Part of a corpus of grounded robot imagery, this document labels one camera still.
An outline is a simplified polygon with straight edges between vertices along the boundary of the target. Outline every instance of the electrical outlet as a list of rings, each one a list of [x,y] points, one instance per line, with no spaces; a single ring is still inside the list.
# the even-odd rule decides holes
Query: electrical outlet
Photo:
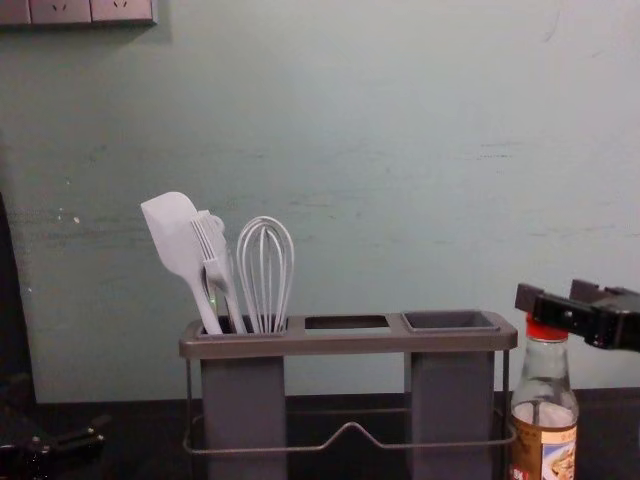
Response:
[[[89,0],[31,0],[31,21],[34,24],[90,23],[91,6]]]
[[[153,21],[151,0],[91,0],[94,22]]]
[[[0,0],[0,25],[31,23],[29,0]]]

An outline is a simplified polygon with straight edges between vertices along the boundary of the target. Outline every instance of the utensil holder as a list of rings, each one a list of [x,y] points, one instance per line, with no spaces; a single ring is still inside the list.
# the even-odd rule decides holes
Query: utensil holder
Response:
[[[308,332],[318,329],[331,333]],[[363,333],[340,334],[342,329]],[[290,317],[285,332],[259,335],[204,335],[201,323],[193,322],[180,341],[188,374],[184,446],[192,455],[207,457],[209,480],[286,480],[287,453],[319,452],[347,430],[358,430],[380,449],[406,450],[413,480],[490,480],[490,447],[503,447],[504,478],[504,447],[515,435],[507,423],[504,395],[501,437],[491,438],[494,357],[502,352],[503,390],[508,392],[509,350],[516,344],[515,328],[482,311]],[[405,353],[406,443],[381,442],[350,421],[320,445],[287,446],[285,356],[391,352]],[[191,438],[193,360],[200,361],[202,370],[205,450],[195,449]]]

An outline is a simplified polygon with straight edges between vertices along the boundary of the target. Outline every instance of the light blue wall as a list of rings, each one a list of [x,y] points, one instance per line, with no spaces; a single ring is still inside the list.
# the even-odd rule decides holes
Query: light blue wall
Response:
[[[640,287],[639,2],[181,0],[160,21],[0,35],[41,401],[183,395],[196,310],[138,207],[167,190],[234,240],[283,220],[298,313],[481,307],[522,328],[520,281]],[[571,348],[575,385],[640,384],[637,355]],[[402,388],[398,357],[287,370],[289,393]]]

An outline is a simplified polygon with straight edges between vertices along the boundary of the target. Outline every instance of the sauce bottle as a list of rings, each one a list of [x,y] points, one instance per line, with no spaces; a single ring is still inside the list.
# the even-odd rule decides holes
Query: sauce bottle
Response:
[[[527,350],[511,399],[517,438],[511,480],[573,480],[578,402],[571,391],[568,334],[527,317]]]

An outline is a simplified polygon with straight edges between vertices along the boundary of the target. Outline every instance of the bottle label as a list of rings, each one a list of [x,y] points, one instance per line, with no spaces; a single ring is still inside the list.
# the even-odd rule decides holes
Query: bottle label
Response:
[[[572,425],[549,428],[512,419],[517,438],[511,446],[510,480],[573,480],[576,432]]]

